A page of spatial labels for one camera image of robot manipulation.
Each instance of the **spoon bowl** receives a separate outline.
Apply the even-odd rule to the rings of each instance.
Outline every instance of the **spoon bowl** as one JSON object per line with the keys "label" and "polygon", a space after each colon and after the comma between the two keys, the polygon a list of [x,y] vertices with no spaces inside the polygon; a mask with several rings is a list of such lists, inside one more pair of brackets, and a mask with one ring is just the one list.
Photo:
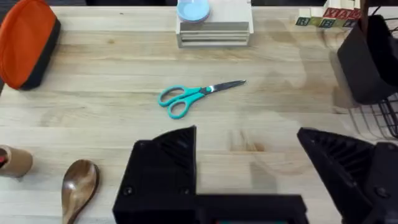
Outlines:
{"label": "spoon bowl", "polygon": [[65,173],[62,183],[62,224],[73,224],[94,196],[100,171],[91,161],[75,161]]}

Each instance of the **cork jar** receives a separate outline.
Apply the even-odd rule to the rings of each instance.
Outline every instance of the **cork jar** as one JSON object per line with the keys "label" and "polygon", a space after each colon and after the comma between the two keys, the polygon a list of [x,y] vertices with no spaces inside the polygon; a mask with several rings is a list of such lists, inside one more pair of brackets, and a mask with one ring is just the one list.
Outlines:
{"label": "cork jar", "polygon": [[32,167],[32,155],[25,150],[0,145],[0,156],[5,155],[7,156],[7,161],[0,168],[0,175],[22,177]]}

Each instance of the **orange pouch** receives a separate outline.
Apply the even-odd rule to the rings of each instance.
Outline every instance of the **orange pouch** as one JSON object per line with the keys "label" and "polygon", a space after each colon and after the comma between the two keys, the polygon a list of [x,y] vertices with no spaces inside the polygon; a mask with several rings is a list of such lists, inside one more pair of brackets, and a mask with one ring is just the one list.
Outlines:
{"label": "orange pouch", "polygon": [[11,88],[40,85],[61,23],[43,0],[21,0],[0,27],[0,77]]}

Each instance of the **wooden table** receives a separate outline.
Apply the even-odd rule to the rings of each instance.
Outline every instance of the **wooden table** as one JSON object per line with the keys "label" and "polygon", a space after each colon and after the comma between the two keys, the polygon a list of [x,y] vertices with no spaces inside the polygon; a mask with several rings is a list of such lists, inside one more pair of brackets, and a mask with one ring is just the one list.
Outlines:
{"label": "wooden table", "polygon": [[[53,9],[63,31],[42,86],[4,87],[0,97],[0,143],[34,155],[23,179],[0,178],[1,223],[60,223],[63,175],[82,158],[99,165],[102,180],[78,223],[114,223],[134,142],[193,124],[199,194],[302,194],[311,223],[340,222],[296,133],[309,126],[383,137],[363,122],[373,119],[369,108],[336,107],[343,30],[296,27],[297,8],[259,7],[251,47],[182,50],[172,7]],[[247,83],[196,102],[181,120],[156,103],[169,85],[239,79]]]}

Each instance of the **black basket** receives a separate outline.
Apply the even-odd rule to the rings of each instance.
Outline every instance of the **black basket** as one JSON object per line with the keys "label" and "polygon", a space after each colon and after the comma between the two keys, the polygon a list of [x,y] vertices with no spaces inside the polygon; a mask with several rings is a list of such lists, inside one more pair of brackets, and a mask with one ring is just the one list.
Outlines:
{"label": "black basket", "polygon": [[375,114],[375,116],[383,116],[391,135],[398,138],[398,93],[381,100],[378,105],[381,114]]}

